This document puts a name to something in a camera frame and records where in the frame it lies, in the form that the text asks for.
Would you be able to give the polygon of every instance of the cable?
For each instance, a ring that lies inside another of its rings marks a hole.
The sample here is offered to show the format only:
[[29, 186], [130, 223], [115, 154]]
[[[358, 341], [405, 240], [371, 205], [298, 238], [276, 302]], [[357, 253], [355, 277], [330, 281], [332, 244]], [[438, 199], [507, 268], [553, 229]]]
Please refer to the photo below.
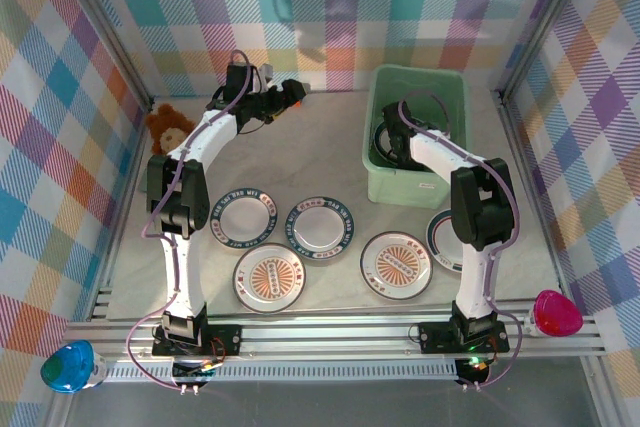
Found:
[[258, 72], [258, 68], [255, 65], [252, 67], [256, 73], [256, 77], [258, 77], [258, 82], [260, 82], [260, 90], [258, 92], [262, 92], [262, 77], [260, 77], [260, 72]]
[[[429, 89], [412, 90], [411, 92], [409, 92], [405, 96], [404, 99], [402, 99], [402, 101], [400, 103], [401, 104], [406, 104], [407, 103], [407, 99], [410, 99], [411, 97], [415, 97], [417, 95], [428, 95], [429, 97], [431, 97], [433, 100], [435, 100], [438, 103], [438, 105], [440, 106], [440, 110], [442, 110], [442, 113], [444, 114], [444, 120], [446, 122], [446, 131], [444, 132], [444, 135], [448, 136], [451, 133], [451, 122], [449, 121], [449, 109], [447, 109], [447, 106], [444, 105], [444, 102], [442, 101], [442, 99], [440, 97], [438, 97], [433, 91], [431, 91]], [[407, 119], [405, 118], [405, 116], [402, 114], [402, 112], [400, 112], [400, 118], [409, 127], [414, 127], [416, 129], [421, 127], [421, 126], [419, 127], [417, 125], [414, 125], [411, 122], [408, 122]]]
[[244, 58], [245, 63], [247, 64], [247, 75], [245, 76], [242, 89], [240, 89], [240, 92], [238, 92], [238, 95], [236, 96], [236, 98], [233, 99], [229, 103], [229, 105], [227, 105], [224, 109], [222, 109], [220, 112], [214, 115], [208, 122], [200, 125], [196, 130], [194, 130], [189, 135], [189, 137], [187, 137], [187, 140], [185, 141], [185, 144], [184, 144], [184, 148], [182, 149], [182, 152], [180, 152], [180, 158], [178, 160], [178, 165], [176, 166], [176, 171], [173, 175], [173, 180], [171, 181], [171, 184], [169, 184], [169, 186], [167, 187], [167, 191], [160, 199], [160, 202], [158, 202], [158, 205], [156, 205], [156, 208], [153, 210], [153, 212], [151, 212], [151, 215], [149, 216], [149, 220], [143, 227], [142, 233], [141, 233], [141, 236], [144, 239], [164, 240], [171, 247], [171, 257], [173, 260], [174, 293], [166, 304], [164, 304], [158, 310], [145, 315], [142, 319], [136, 322], [135, 325], [131, 328], [131, 330], [129, 331], [129, 334], [127, 335], [127, 340], [126, 340], [127, 354], [129, 355], [129, 359], [131, 359], [134, 365], [149, 380], [152, 380], [153, 382], [155, 382], [156, 384], [162, 387], [166, 387], [172, 390], [177, 390], [179, 392], [181, 391], [181, 388], [178, 387], [177, 385], [175, 384], [172, 385], [172, 384], [169, 384], [168, 382], [160, 380], [159, 378], [155, 377], [153, 374], [145, 370], [144, 367], [134, 358], [133, 353], [131, 352], [131, 338], [133, 337], [133, 333], [138, 329], [138, 327], [140, 327], [140, 325], [142, 325], [144, 322], [149, 320], [151, 317], [154, 317], [164, 312], [169, 307], [171, 307], [171, 305], [175, 302], [176, 298], [178, 297], [178, 294], [180, 293], [180, 265], [178, 262], [178, 250], [177, 250], [178, 244], [175, 241], [175, 236], [173, 234], [171, 236], [168, 236], [168, 235], [165, 235], [164, 233], [150, 234], [149, 229], [153, 225], [156, 217], [160, 214], [160, 211], [162, 210], [162, 208], [165, 206], [165, 204], [169, 200], [169, 197], [171, 197], [171, 194], [175, 191], [176, 186], [180, 181], [180, 175], [182, 173], [182, 168], [184, 167], [185, 158], [187, 157], [187, 154], [189, 153], [189, 148], [191, 147], [195, 139], [207, 128], [209, 128], [214, 122], [216, 122], [220, 117], [222, 117], [227, 112], [229, 112], [233, 107], [235, 107], [235, 105], [244, 96], [245, 92], [247, 91], [247, 88], [249, 87], [249, 77], [251, 77], [251, 63], [249, 62], [249, 58], [247, 57], [247, 54], [237, 49], [231, 52], [230, 62], [233, 62], [233, 59], [236, 56], [236, 54], [241, 55]]
[[[216, 354], [216, 345], [215, 343], [219, 344], [220, 347], [222, 347], [222, 358], [218, 359], [218, 354]], [[213, 348], [213, 356], [216, 358], [216, 361], [222, 363], [224, 362], [224, 359], [227, 358], [227, 349], [224, 346], [224, 342], [222, 342], [222, 340], [220, 340], [219, 337], [214, 337], [213, 340], [211, 341], [211, 347]]]
[[254, 132], [257, 132], [258, 130], [260, 130], [262, 127], [264, 127], [264, 122], [262, 122], [262, 124], [260, 124], [260, 126], [256, 127], [255, 129], [250, 130], [249, 132], [239, 132], [238, 135], [253, 134]]
[[493, 359], [491, 359], [491, 363], [498, 362], [498, 346], [496, 345], [496, 339], [493, 337], [489, 337], [489, 343], [493, 347]]
[[419, 340], [419, 339], [414, 339], [414, 338], [411, 336], [411, 329], [413, 329], [414, 327], [418, 327], [418, 324], [411, 324], [411, 325], [409, 326], [409, 330], [407, 331], [407, 337], [409, 337], [409, 340], [410, 340], [411, 342], [413, 342], [414, 344], [419, 344], [419, 343], [420, 343], [420, 340]]
[[216, 89], [216, 91], [213, 93], [213, 97], [211, 97], [211, 100], [218, 100], [218, 97], [220, 97], [222, 92], [224, 92], [224, 85], [221, 85]]
[[497, 255], [501, 251], [505, 250], [506, 248], [511, 247], [516, 242], [516, 240], [518, 239], [518, 236], [520, 235], [520, 211], [518, 210], [518, 204], [516, 203], [516, 199], [513, 195], [513, 192], [511, 191], [507, 183], [504, 181], [504, 179], [500, 177], [500, 175], [498, 175], [498, 173], [490, 165], [488, 165], [483, 160], [478, 159], [475, 156], [469, 154], [468, 152], [462, 150], [460, 147], [454, 144], [451, 140], [437, 136], [432, 132], [429, 132], [421, 127], [418, 127], [417, 125], [414, 125], [412, 122], [410, 122], [407, 119], [407, 117], [402, 112], [402, 106], [406, 103], [407, 98], [413, 97], [414, 95], [419, 95], [419, 94], [430, 95], [432, 98], [438, 99], [438, 97], [433, 92], [426, 89], [415, 90], [409, 93], [404, 99], [398, 102], [398, 114], [400, 115], [400, 118], [402, 119], [402, 121], [407, 126], [411, 127], [416, 132], [424, 135], [425, 137], [428, 137], [436, 142], [440, 142], [447, 149], [449, 149], [451, 152], [458, 155], [462, 159], [465, 159], [469, 161], [471, 164], [482, 167], [484, 170], [486, 170], [489, 173], [489, 175], [495, 179], [495, 181], [498, 183], [502, 191], [505, 193], [507, 200], [509, 201], [509, 206], [511, 207], [511, 211], [513, 213], [513, 232], [511, 233], [511, 237], [509, 237], [509, 240], [507, 240], [504, 244], [498, 245], [489, 253], [489, 261], [487, 262], [487, 270], [485, 272], [482, 295], [487, 301], [487, 304], [489, 305], [489, 307], [491, 307], [494, 312], [496, 312], [498, 315], [504, 315], [505, 317], [509, 317], [515, 322], [516, 327], [518, 329], [518, 341], [516, 343], [515, 349], [513, 350], [513, 355], [509, 359], [507, 366], [500, 373], [500, 375], [498, 375], [495, 379], [491, 379], [491, 380], [487, 379], [485, 382], [482, 383], [482, 386], [486, 387], [496, 383], [498, 380], [504, 377], [507, 374], [507, 372], [509, 372], [509, 370], [511, 370], [511, 367], [513, 366], [513, 363], [515, 362], [516, 358], [518, 357], [518, 354], [520, 353], [520, 349], [522, 348], [522, 339], [524, 334], [522, 331], [522, 326], [520, 325], [520, 321], [517, 319], [515, 315], [511, 314], [510, 312], [506, 312], [499, 309], [496, 306], [495, 302], [493, 301], [493, 297], [491, 295], [491, 278], [492, 278], [493, 267], [495, 265], [495, 260], [497, 258]]

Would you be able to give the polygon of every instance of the decorative plate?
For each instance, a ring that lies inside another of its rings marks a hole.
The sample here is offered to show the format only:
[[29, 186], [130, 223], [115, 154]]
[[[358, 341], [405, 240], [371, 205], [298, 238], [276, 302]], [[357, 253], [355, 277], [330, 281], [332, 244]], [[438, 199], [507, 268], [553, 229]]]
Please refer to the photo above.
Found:
[[263, 314], [279, 312], [298, 300], [305, 280], [302, 259], [280, 244], [249, 250], [233, 272], [233, 288], [240, 302]]
[[384, 232], [371, 239], [362, 251], [360, 269], [374, 292], [393, 300], [420, 295], [433, 273], [425, 246], [402, 232]]
[[278, 221], [276, 204], [258, 189], [232, 190], [211, 211], [211, 232], [222, 244], [247, 249], [264, 242]]
[[353, 217], [342, 203], [329, 197], [312, 197], [296, 205], [285, 224], [289, 243], [297, 253], [313, 260], [340, 254], [353, 239]]
[[435, 215], [427, 227], [427, 247], [443, 267], [462, 272], [462, 242], [453, 231], [451, 209]]

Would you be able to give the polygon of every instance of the teddy bear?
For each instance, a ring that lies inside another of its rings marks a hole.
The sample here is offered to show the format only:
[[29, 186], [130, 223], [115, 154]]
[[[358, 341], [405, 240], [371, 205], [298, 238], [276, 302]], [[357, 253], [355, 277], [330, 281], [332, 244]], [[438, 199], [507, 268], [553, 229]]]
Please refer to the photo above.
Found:
[[154, 154], [168, 154], [193, 132], [195, 124], [169, 104], [162, 104], [157, 114], [149, 114], [145, 124], [151, 132]]

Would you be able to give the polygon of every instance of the aluminum rail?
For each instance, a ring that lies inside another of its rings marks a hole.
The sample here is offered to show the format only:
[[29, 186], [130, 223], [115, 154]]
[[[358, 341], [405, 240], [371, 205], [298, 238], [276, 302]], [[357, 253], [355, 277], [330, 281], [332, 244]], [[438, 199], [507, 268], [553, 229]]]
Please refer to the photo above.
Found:
[[[501, 308], [520, 319], [525, 317], [532, 301], [503, 302]], [[461, 355], [423, 355], [419, 346], [409, 339], [409, 329], [419, 322], [442, 322], [449, 319], [450, 307], [429, 308], [422, 312], [348, 314], [295, 313], [277, 317], [260, 315], [230, 315], [211, 318], [211, 325], [234, 323], [243, 326], [240, 355], [229, 363], [264, 361], [400, 361], [416, 359], [454, 359], [475, 357]], [[517, 336], [515, 322], [505, 322], [512, 345]], [[159, 319], [138, 329], [132, 340], [132, 351], [145, 364], [162, 362], [166, 358], [152, 357], [151, 329]], [[125, 339], [134, 321], [93, 320], [71, 323], [65, 341], [86, 339], [96, 352], [109, 362], [127, 361]], [[593, 318], [585, 318], [576, 335], [564, 338], [524, 336], [522, 357], [600, 356], [605, 349]]]

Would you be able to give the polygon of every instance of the robotic arm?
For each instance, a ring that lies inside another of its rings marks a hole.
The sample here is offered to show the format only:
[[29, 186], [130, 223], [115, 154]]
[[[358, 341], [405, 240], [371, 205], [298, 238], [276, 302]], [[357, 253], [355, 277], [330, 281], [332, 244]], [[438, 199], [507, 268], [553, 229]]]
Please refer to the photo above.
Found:
[[[406, 104], [403, 114], [415, 124]], [[446, 326], [422, 327], [421, 332], [427, 334], [427, 341], [421, 342], [423, 352], [464, 352], [486, 347], [486, 341], [494, 350], [508, 351], [504, 324], [486, 298], [485, 280], [497, 271], [499, 253], [494, 259], [490, 256], [511, 237], [514, 217], [504, 191], [477, 161], [493, 168], [512, 190], [507, 164], [502, 159], [487, 161], [459, 147], [454, 153], [437, 129], [429, 129], [428, 135], [416, 132], [400, 117], [397, 103], [385, 107], [383, 115], [398, 164], [425, 165], [451, 185], [451, 220], [463, 244], [462, 279], [451, 320]]]
[[[212, 123], [220, 110], [242, 91], [247, 71], [251, 76], [248, 85], [254, 85], [255, 88], [257, 84], [260, 86], [258, 90], [243, 95], [228, 113]], [[165, 236], [162, 243], [168, 298], [176, 292], [176, 254], [180, 289], [173, 303], [163, 313], [161, 326], [154, 331], [154, 355], [209, 355], [214, 348], [212, 341], [224, 336], [220, 326], [216, 327], [215, 332], [208, 326], [206, 302], [200, 284], [198, 249], [204, 235], [201, 230], [206, 226], [210, 211], [205, 173], [222, 148], [236, 137], [247, 122], [255, 118], [271, 123], [277, 115], [305, 97], [306, 91], [300, 82], [285, 80], [282, 90], [278, 90], [275, 86], [267, 88], [269, 77], [270, 66], [263, 66], [260, 70], [251, 66], [248, 70], [246, 64], [230, 64], [227, 68], [227, 85], [216, 92], [194, 130], [199, 134], [190, 144], [187, 139], [168, 155], [155, 155], [149, 160], [147, 211], [153, 212], [166, 194], [180, 158], [186, 151], [179, 187], [171, 193], [159, 214], [160, 230]], [[230, 327], [232, 337], [239, 334], [239, 326]]]

